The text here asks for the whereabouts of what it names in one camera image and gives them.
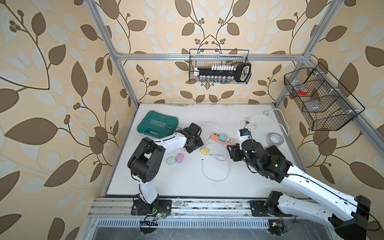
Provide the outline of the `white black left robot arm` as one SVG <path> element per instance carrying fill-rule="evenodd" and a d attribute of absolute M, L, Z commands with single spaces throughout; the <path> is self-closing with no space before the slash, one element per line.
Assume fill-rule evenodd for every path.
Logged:
<path fill-rule="evenodd" d="M 131 177 L 139 184 L 138 209 L 144 215 L 154 215 L 160 210 L 159 194 L 156 191 L 155 176 L 158 174 L 164 155 L 184 148 L 189 154 L 202 147 L 201 127 L 191 123 L 189 127 L 177 130 L 162 139 L 143 138 L 128 161 Z"/>

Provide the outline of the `teal charger plug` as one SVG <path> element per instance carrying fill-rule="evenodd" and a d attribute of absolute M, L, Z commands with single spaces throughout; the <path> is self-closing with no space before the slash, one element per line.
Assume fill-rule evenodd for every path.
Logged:
<path fill-rule="evenodd" d="M 221 141 L 221 142 L 226 142 L 226 140 L 227 140 L 227 136 L 226 135 L 224 135 L 224 134 L 221 134 L 221 135 L 219 135 L 219 141 Z"/>

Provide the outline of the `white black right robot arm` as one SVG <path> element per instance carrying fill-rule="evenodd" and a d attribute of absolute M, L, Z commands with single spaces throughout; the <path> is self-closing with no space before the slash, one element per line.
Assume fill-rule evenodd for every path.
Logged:
<path fill-rule="evenodd" d="M 243 161 L 257 174 L 296 189 L 312 201 L 272 191 L 261 210 L 271 216 L 293 215 L 334 230 L 344 240 L 364 240 L 369 229 L 371 202 L 360 195 L 343 194 L 306 174 L 288 161 L 276 146 L 264 149 L 252 139 L 228 146 L 230 158 Z"/>

